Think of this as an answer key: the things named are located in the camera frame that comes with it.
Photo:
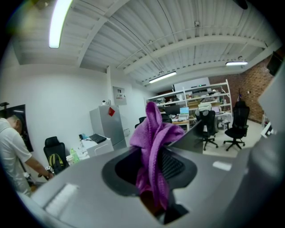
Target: purple cloth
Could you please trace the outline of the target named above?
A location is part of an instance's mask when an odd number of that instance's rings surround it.
[[[172,123],[162,123],[161,113],[157,105],[149,102],[146,107],[147,118],[135,129],[130,138],[130,145],[140,147],[143,167],[138,171],[136,187],[140,194],[152,191],[157,205],[160,201],[164,209],[168,203],[168,184],[158,169],[157,156],[160,147],[180,139],[184,130]]]

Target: silver refrigerator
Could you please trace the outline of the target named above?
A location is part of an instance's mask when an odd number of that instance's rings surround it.
[[[114,110],[114,114],[109,115],[109,109]],[[91,125],[94,134],[100,134],[111,139],[114,150],[126,147],[121,116],[117,106],[98,106],[90,111]]]

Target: ceiling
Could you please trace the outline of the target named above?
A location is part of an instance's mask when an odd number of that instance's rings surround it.
[[[251,4],[243,10],[232,0],[73,0],[60,47],[51,49],[54,4],[23,16],[13,39],[20,64],[115,65],[146,85],[161,71],[250,62],[278,38]]]

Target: ceiling beam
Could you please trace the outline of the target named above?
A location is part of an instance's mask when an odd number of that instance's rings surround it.
[[[94,27],[91,29],[80,53],[78,56],[78,60],[76,62],[76,66],[80,67],[83,57],[85,56],[85,53],[87,49],[89,48],[89,45],[91,44],[92,40],[100,30],[100,28],[108,21],[108,18],[110,18],[116,11],[118,11],[124,4],[126,4],[129,0],[117,0],[115,1],[108,10],[100,17],[100,19],[95,23]]]
[[[205,36],[205,37],[195,37],[192,39],[188,39],[185,41],[180,41],[177,43],[173,43],[167,47],[163,47],[157,51],[154,51],[150,55],[146,55],[141,58],[139,61],[136,61],[132,65],[128,66],[124,69],[124,73],[128,74],[138,67],[150,62],[152,59],[159,58],[166,54],[172,53],[174,51],[178,51],[180,49],[184,49],[189,46],[203,45],[207,43],[233,43],[233,44],[248,44],[256,47],[266,48],[266,45],[262,41],[257,41],[254,39],[246,38],[246,37],[237,37],[237,36]]]
[[[225,61],[204,63],[198,65],[192,65],[189,67],[178,69],[177,75],[169,77],[167,80],[162,80],[150,84],[148,81],[143,82],[143,85],[147,87],[150,91],[158,91],[159,88],[164,86],[173,85],[179,82],[189,81],[201,77],[212,77],[218,75],[227,75],[227,74],[237,74],[243,73],[249,68],[253,67],[260,61],[264,60],[272,54],[273,51],[278,50],[282,46],[280,39],[276,39],[268,48],[262,51],[254,59],[252,59],[244,68],[240,66],[225,66]]]
[[[190,81],[197,78],[203,78],[203,77],[212,77],[212,76],[218,76],[218,75],[228,75],[228,74],[238,74],[241,73],[242,69],[241,67],[226,67],[226,66],[217,66],[217,67],[210,67],[206,69],[201,70],[194,70],[191,71],[191,73],[183,73],[180,75],[175,75],[172,77],[169,77],[167,80],[162,80],[159,82],[155,82],[152,84],[148,84],[146,88],[149,91],[159,91],[160,88],[163,88],[165,86],[170,86],[176,83],[184,82],[184,81]]]
[[[202,69],[208,69],[208,68],[213,68],[213,67],[224,67],[224,68],[226,68],[226,63],[225,63],[225,61],[219,61],[219,62],[201,63],[201,64],[197,64],[197,65],[192,65],[192,66],[180,68],[180,69],[176,70],[177,75],[175,75],[171,78],[168,78],[167,80],[169,80],[169,79],[175,79],[176,80],[177,78],[180,77],[180,75],[183,75],[183,74],[188,75],[189,73],[192,73],[194,71],[199,71]],[[150,85],[148,80],[144,81],[142,84],[144,86]]]

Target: fluorescent light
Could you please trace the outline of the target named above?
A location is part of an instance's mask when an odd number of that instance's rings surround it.
[[[236,62],[227,62],[226,66],[244,66],[247,65],[247,61],[236,61]]]
[[[167,77],[170,77],[170,76],[173,76],[173,75],[176,75],[176,74],[177,74],[176,71],[174,71],[174,72],[172,72],[172,73],[168,73],[168,74],[165,74],[165,75],[163,75],[163,76],[160,76],[160,77],[158,77],[158,78],[156,78],[156,79],[150,80],[149,83],[154,83],[154,82],[156,82],[156,81],[165,79],[165,78],[167,78]]]
[[[59,48],[62,27],[72,1],[73,0],[57,0],[57,3],[53,10],[53,17],[49,28],[50,48]]]

